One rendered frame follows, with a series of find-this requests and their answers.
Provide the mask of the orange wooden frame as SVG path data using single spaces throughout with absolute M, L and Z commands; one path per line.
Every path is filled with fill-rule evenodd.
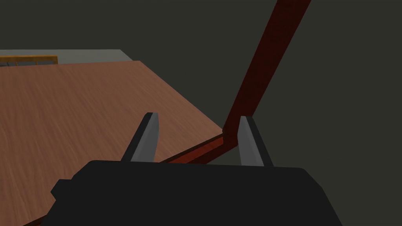
M 59 64 L 57 55 L 11 55 L 11 56 L 0 56 L 1 63 L 14 62 L 18 66 L 19 62 L 53 62 L 53 64 Z

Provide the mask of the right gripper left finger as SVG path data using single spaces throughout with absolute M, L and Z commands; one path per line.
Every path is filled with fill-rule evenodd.
M 159 140 L 159 116 L 148 112 L 142 118 L 121 161 L 153 162 Z

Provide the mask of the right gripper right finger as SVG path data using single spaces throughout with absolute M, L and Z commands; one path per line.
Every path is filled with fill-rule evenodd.
M 237 140 L 242 166 L 273 166 L 252 116 L 240 117 Z

